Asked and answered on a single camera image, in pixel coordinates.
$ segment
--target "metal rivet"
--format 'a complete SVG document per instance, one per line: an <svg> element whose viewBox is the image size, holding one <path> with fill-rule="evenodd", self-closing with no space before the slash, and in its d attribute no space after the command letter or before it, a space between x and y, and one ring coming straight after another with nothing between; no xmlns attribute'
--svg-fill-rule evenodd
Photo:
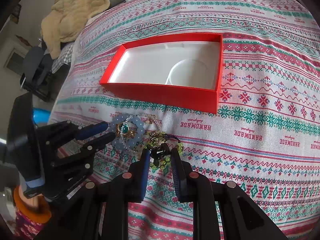
<svg viewBox="0 0 320 240"><path fill-rule="evenodd" d="M132 177L132 174L130 172L125 172L122 174L122 178L124 179L130 179Z"/></svg>
<svg viewBox="0 0 320 240"><path fill-rule="evenodd" d="M90 182L88 182L87 184L85 184L85 187L86 188L93 188L95 186L95 184L92 182L92 181L90 181Z"/></svg>
<svg viewBox="0 0 320 240"><path fill-rule="evenodd" d="M189 173L189 177L193 178L193 179L196 179L196 178L199 177L199 173L192 171L192 172Z"/></svg>
<svg viewBox="0 0 320 240"><path fill-rule="evenodd" d="M227 181L227 186L228 186L228 187L231 187L231 188L234 188L234 187L237 186L237 184L236 184L234 181L229 180L229 181Z"/></svg>

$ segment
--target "black office chair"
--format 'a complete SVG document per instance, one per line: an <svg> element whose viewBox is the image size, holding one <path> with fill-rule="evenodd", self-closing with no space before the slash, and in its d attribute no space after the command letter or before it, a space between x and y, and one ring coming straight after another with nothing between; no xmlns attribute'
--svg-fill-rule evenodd
<svg viewBox="0 0 320 240"><path fill-rule="evenodd" d="M41 100L50 100L50 89L48 79L51 75L53 59L50 54L44 54L41 47L33 47L23 60L24 73L20 78L20 85L23 89L32 92Z"/></svg>

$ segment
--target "hand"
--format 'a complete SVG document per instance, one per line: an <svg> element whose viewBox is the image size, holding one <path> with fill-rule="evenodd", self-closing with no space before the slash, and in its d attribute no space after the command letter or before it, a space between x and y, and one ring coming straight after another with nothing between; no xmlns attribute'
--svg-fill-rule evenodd
<svg viewBox="0 0 320 240"><path fill-rule="evenodd" d="M19 197L21 198L25 206L33 212L39 211L39 197L41 195L35 196L33 198L26 198L23 194L21 185L19 186Z"/></svg>

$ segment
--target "white wall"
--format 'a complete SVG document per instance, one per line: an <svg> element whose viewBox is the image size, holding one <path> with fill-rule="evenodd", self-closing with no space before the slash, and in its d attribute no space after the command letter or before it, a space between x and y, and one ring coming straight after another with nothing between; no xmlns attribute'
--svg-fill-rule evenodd
<svg viewBox="0 0 320 240"><path fill-rule="evenodd" d="M19 42L15 34L25 38L32 46L37 46L41 21L50 13L53 3L54 0L21 0L19 23L9 21L0 32L0 51L4 49L3 45L7 39ZM0 138L7 137L7 127L14 99L26 92L20 90L19 80L20 76L0 64Z"/></svg>

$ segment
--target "brown quilted blanket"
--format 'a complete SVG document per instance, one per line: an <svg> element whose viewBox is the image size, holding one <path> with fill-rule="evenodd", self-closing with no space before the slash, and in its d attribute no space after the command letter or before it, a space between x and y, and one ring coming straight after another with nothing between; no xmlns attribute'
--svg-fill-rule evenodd
<svg viewBox="0 0 320 240"><path fill-rule="evenodd" d="M60 42L74 41L88 19L105 11L109 0L55 0L42 20L41 32L53 59L60 54Z"/></svg>

